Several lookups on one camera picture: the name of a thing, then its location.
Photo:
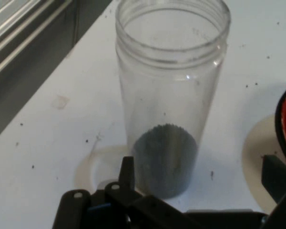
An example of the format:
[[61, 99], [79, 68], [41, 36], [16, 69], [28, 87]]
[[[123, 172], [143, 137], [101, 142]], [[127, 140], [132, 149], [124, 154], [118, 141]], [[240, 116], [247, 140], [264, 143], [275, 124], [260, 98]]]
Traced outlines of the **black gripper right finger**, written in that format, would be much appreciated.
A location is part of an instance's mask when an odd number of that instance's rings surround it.
[[262, 228], [286, 229], [286, 165], [275, 155], [264, 156], [262, 185], [276, 203]]

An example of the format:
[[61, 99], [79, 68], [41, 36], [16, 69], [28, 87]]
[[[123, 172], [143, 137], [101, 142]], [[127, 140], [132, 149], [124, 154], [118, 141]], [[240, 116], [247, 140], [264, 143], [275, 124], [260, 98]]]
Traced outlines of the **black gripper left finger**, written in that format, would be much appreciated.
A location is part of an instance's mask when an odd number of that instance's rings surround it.
[[134, 189], [134, 159], [125, 156], [118, 180], [90, 194], [63, 194], [54, 229], [196, 229], [197, 222], [154, 196]]

